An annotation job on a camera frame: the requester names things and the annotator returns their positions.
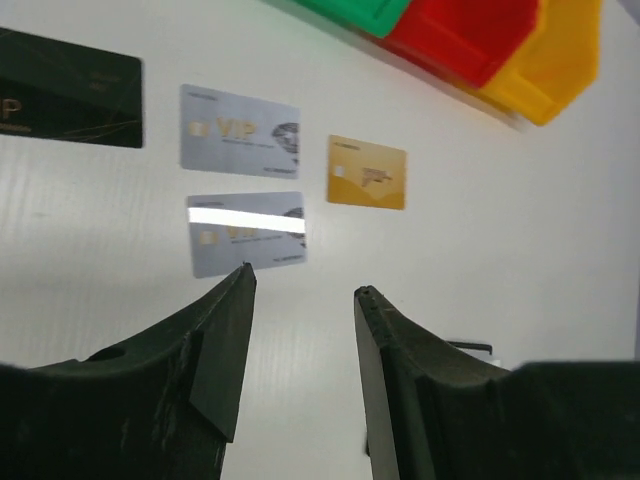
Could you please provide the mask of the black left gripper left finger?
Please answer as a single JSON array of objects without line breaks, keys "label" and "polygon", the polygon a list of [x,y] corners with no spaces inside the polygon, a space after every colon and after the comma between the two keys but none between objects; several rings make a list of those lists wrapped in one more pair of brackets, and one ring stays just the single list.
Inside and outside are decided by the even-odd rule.
[{"label": "black left gripper left finger", "polygon": [[5,479],[217,479],[235,436],[257,280],[200,299],[86,360],[1,368]]}]

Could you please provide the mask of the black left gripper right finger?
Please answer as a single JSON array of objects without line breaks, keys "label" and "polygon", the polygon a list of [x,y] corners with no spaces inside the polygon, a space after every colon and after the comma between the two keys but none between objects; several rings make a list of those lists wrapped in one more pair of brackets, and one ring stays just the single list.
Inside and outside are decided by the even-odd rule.
[{"label": "black left gripper right finger", "polygon": [[506,370],[354,294],[376,479],[635,479],[639,366],[528,363]]}]

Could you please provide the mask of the gold card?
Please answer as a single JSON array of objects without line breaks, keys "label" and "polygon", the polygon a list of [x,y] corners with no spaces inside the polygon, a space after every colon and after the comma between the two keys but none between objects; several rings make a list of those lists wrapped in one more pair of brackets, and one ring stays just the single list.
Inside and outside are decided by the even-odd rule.
[{"label": "gold card", "polygon": [[330,135],[327,201],[404,210],[407,160],[402,149]]}]

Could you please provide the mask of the silver VIP credit card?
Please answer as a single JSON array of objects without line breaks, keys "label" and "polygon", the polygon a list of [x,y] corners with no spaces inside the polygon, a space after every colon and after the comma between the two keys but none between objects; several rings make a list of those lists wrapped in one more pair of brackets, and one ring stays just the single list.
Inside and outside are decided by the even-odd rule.
[{"label": "silver VIP credit card", "polygon": [[299,177],[300,109],[183,84],[180,164],[187,170]]}]

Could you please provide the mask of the grey credit card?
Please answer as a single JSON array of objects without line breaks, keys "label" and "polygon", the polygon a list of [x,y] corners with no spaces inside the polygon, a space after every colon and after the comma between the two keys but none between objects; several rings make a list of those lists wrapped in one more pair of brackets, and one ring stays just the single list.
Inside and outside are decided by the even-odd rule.
[{"label": "grey credit card", "polygon": [[3,28],[1,133],[140,149],[141,59]]}]

